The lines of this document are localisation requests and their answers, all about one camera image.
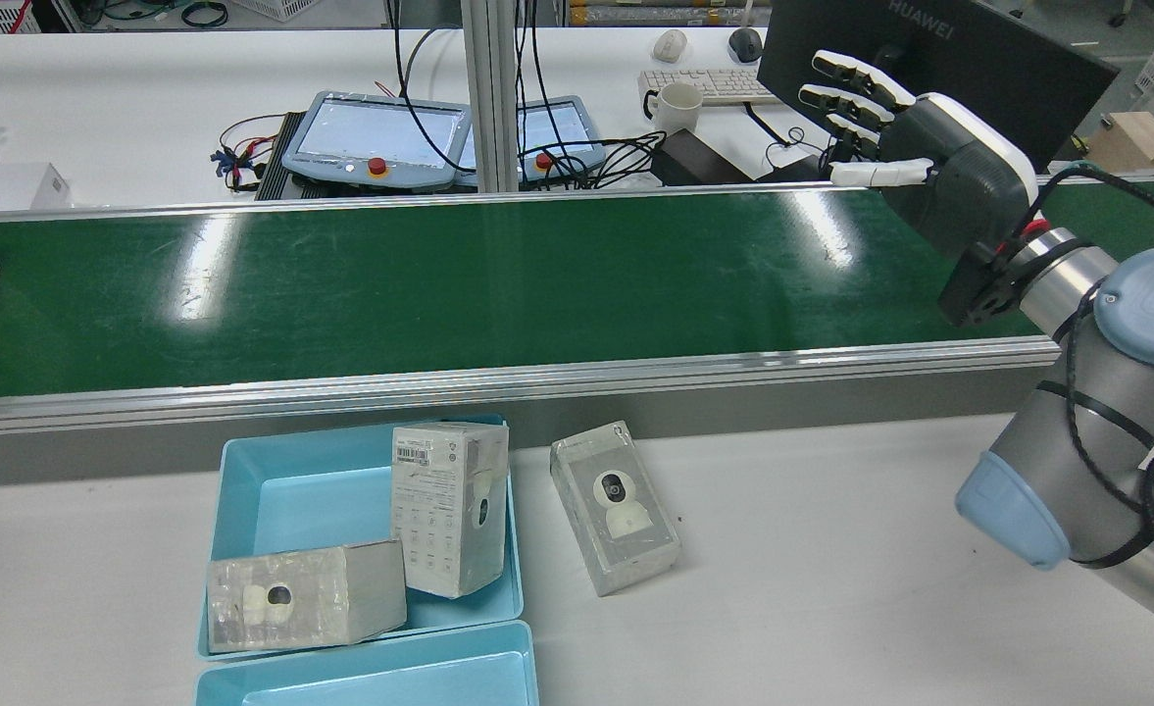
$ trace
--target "keyboard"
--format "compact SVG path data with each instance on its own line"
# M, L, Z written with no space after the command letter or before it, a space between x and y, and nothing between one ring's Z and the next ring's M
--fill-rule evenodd
M676 68L650 70L638 75L638 93L659 90L669 83L688 83L703 93L703 106L739 106L741 103L781 103L756 80L756 68Z

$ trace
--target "white table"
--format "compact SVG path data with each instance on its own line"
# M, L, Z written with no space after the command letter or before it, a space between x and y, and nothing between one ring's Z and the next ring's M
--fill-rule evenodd
M733 67L729 28L690 28L676 67ZM604 137L651 129L638 72L662 67L649 50L658 29L542 29L548 95L580 95ZM403 59L419 31L403 32ZM525 54L526 97L540 98ZM463 36L447 30L420 51L414 98L467 100ZM247 201L215 178L219 130L241 118L304 111L321 90L397 89L392 32L232 31L157 35L0 36L0 158L51 162L83 206L165 206ZM760 107L780 134L807 125L788 107ZM234 135L275 133L264 121ZM770 171L771 142L741 107L705 108L699 137L745 173ZM781 164L790 157L774 149Z
M1149 613L954 513L1006 420L645 441L682 558L612 598L548 450L514 452L542 703L1154 703ZM212 468L0 487L0 706L190 701L216 493Z

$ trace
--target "blue plastic bin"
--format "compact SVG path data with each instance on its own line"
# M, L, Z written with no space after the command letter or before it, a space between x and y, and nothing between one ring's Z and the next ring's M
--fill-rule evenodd
M505 423L499 415L457 421ZM210 559L249 557L389 536L389 464L394 428L376 425L312 433L234 438L219 464L218 509ZM502 576L459 599L407 589L407 622L375 639L514 621L524 610L511 483ZM205 634L205 595L197 630L197 656L239 660L284 651L211 654Z
M496 623L212 667L196 706L537 706L529 625Z

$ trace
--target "transparent plastic object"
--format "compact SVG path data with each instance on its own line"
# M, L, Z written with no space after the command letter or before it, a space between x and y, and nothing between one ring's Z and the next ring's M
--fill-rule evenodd
M407 621L397 540L211 562L211 652L355 644Z
M550 445L550 478L595 593L607 595L674 565L681 538L624 421Z
M458 599L501 576L508 435L477 421L394 429L391 527L410 588Z

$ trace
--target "white mug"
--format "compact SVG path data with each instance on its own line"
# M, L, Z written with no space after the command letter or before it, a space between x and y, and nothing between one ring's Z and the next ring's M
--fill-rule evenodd
M654 114L651 114L652 103ZM688 83L669 83L659 90L651 89L642 98L644 114L666 134L682 129L694 133L698 125L698 108L702 107L703 93Z

